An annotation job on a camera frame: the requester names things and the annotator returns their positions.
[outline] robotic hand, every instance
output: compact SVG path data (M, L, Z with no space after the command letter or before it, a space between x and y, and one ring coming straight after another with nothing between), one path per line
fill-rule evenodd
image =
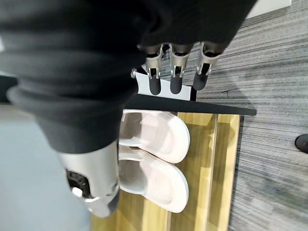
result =
M159 94L162 44L170 43L170 88L177 94L199 41L193 87L202 89L255 1L0 3L0 70L18 77L8 98L35 116L89 211L107 217L119 200L120 121L138 91L131 70L145 62L151 92Z

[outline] slipper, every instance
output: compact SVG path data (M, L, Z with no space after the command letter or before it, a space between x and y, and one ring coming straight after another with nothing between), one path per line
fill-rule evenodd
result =
M139 147L162 160L178 163L190 143L185 123L170 112L124 110L119 144Z
M139 148L119 145L120 188L140 194L173 213L181 212L188 201L188 184L183 173Z

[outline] striped carpet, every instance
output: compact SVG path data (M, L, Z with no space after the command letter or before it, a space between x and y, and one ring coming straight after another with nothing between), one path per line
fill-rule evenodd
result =
M258 111L242 118L229 230L307 231L308 154L294 140L308 133L308 0L246 20L197 100Z

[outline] dark fabric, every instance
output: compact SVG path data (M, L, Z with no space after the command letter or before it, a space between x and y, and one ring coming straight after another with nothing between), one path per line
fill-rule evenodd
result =
M55 150L103 148L137 92L137 44L228 44L254 2L0 0L0 70L19 78L8 97L35 115Z
M210 41L224 48L240 28L256 0L164 0L171 24L155 35L145 35L143 45L162 42L189 44Z

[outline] floor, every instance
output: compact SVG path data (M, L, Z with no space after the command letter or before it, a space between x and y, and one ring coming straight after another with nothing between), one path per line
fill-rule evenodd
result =
M308 133L308 0L246 20L197 100L258 111L242 118L229 230L308 230L308 155L294 146Z

